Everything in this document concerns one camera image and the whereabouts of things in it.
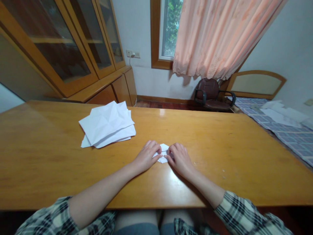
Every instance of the electrical outlet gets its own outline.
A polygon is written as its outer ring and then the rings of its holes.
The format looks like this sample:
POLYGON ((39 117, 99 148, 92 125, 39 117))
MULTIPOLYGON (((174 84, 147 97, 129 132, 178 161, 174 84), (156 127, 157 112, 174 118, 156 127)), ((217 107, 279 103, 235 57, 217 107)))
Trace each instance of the electrical outlet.
POLYGON ((127 57, 131 57, 131 54, 132 54, 132 51, 126 50, 126 55, 127 55, 127 57))
POLYGON ((304 104, 307 106, 312 106, 313 105, 313 99, 307 100, 304 104))
POLYGON ((134 56, 135 58, 140 58, 140 52, 134 52, 133 51, 133 54, 135 54, 135 56, 134 56))
POLYGON ((131 57, 131 55, 134 55, 133 58, 140 58, 140 52, 126 50, 127 57, 131 57))

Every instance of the wooden table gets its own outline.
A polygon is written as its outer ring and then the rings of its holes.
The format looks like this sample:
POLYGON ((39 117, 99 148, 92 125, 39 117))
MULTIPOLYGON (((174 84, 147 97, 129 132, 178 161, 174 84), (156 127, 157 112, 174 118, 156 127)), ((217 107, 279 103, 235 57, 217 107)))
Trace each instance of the wooden table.
MULTIPOLYGON (((182 143, 194 166, 257 206, 313 205, 313 174, 244 114, 133 108, 137 134, 80 147, 78 121, 98 105, 31 101, 0 115, 0 210, 47 207, 130 163, 147 140, 182 143)), ((204 207, 168 164, 134 178, 108 208, 204 207)))

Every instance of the power cord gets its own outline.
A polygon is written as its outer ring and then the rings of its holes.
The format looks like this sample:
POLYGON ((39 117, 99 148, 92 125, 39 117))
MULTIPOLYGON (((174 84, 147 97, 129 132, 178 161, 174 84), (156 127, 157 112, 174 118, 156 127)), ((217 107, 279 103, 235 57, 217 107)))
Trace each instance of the power cord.
MULTIPOLYGON (((132 54, 132 55, 130 56, 130 58, 134 58, 134 57, 135 57, 134 54, 132 54)), ((131 66, 131 65, 130 65, 130 58, 129 58, 129 66, 131 66)))
POLYGON ((136 104, 137 104, 137 98, 136 98, 136 102, 135 102, 135 105, 134 105, 134 107, 136 106, 136 104))

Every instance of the shirt sleeve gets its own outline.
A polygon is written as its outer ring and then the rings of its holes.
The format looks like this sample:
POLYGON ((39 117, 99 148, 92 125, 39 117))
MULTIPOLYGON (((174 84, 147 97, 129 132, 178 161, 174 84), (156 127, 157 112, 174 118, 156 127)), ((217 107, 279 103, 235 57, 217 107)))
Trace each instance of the shirt sleeve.
POLYGON ((292 234, 278 217, 261 215, 250 200, 229 191, 215 213, 232 234, 292 234))
POLYGON ((61 197, 52 206, 42 208, 29 217, 16 234, 75 234, 79 231, 69 214, 68 200, 61 197))

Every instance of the hand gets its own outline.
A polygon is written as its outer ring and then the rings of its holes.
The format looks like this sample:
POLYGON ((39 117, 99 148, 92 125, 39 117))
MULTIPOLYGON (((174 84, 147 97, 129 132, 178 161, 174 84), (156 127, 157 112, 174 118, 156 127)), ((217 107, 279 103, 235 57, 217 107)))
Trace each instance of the hand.
POLYGON ((149 140, 144 145, 135 160, 131 162, 131 165, 134 166, 137 174, 148 170, 154 163, 156 163, 159 158, 162 157, 162 155, 160 154, 161 151, 162 148, 157 142, 155 142, 154 140, 149 140))
POLYGON ((173 153, 174 159, 169 155, 165 155, 164 157, 181 176, 189 179, 196 169, 190 160, 187 149, 182 144, 175 143, 169 147, 170 153, 173 153))

